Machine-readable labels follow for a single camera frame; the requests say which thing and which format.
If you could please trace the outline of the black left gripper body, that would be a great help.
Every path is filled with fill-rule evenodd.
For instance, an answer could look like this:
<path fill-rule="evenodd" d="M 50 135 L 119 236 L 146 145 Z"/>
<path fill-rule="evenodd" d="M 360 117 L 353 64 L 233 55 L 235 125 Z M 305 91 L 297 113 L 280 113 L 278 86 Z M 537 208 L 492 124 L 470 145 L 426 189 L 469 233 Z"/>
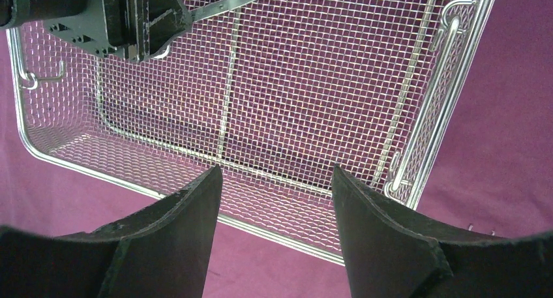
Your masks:
<path fill-rule="evenodd" d="M 42 22 L 83 51 L 138 61 L 136 0 L 1 0 L 1 29 Z"/>

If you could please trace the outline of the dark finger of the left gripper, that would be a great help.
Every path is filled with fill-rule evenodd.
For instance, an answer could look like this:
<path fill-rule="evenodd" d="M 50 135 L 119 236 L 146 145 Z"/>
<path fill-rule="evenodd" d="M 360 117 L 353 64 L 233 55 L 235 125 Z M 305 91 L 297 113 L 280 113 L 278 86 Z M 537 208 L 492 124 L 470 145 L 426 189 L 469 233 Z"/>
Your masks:
<path fill-rule="evenodd" d="M 146 61 L 160 55 L 192 28 L 182 0 L 122 0 L 124 45 L 121 57 Z"/>

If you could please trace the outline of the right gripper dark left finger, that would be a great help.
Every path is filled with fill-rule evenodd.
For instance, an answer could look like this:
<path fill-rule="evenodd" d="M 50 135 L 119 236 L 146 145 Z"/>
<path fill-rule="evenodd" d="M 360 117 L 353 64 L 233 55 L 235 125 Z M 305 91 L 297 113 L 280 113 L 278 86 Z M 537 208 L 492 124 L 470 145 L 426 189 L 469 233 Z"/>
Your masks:
<path fill-rule="evenodd" d="M 182 189 L 86 233 L 1 227 L 2 297 L 201 297 L 222 195 L 213 166 Z"/>

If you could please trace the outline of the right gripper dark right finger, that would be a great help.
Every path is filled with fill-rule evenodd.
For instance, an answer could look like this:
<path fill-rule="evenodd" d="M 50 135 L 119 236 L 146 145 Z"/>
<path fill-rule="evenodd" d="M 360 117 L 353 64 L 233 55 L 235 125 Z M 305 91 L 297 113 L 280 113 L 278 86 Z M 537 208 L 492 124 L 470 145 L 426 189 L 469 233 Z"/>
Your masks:
<path fill-rule="evenodd" d="M 551 297 L 552 232 L 464 230 L 371 189 L 341 166 L 333 205 L 352 297 Z"/>

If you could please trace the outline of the steel surgical scissors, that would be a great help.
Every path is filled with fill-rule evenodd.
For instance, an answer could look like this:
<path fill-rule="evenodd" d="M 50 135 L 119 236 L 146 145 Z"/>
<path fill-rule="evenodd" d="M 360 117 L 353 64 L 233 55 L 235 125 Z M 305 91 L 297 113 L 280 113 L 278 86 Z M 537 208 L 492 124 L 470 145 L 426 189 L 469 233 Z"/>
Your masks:
<path fill-rule="evenodd" d="M 204 7 L 191 10 L 190 15 L 193 22 L 198 22 L 233 11 L 255 1 L 257 0 L 221 0 L 205 5 Z"/>

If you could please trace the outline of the magenta surgical wrap cloth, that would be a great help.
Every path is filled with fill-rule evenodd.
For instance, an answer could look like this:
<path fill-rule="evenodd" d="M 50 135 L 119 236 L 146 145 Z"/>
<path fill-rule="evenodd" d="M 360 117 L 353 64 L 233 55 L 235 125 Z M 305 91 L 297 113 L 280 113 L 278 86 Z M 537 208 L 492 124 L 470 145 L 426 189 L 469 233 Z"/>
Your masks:
<path fill-rule="evenodd" d="M 152 198 L 33 157 L 1 37 L 1 223 L 91 231 Z M 418 211 L 483 233 L 552 229 L 552 0 L 496 0 Z M 349 297 L 345 268 L 219 224 L 205 297 Z"/>

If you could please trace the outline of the metal mesh instrument tray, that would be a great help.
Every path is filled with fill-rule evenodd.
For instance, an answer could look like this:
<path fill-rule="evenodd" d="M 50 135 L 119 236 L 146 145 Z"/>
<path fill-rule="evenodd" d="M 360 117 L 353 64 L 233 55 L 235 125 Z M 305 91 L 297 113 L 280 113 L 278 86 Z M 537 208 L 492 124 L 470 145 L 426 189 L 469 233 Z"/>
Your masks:
<path fill-rule="evenodd" d="M 258 0 L 157 59 L 4 32 L 37 159 L 160 199 L 219 165 L 219 220 L 343 264 L 335 164 L 415 209 L 495 0 Z"/>

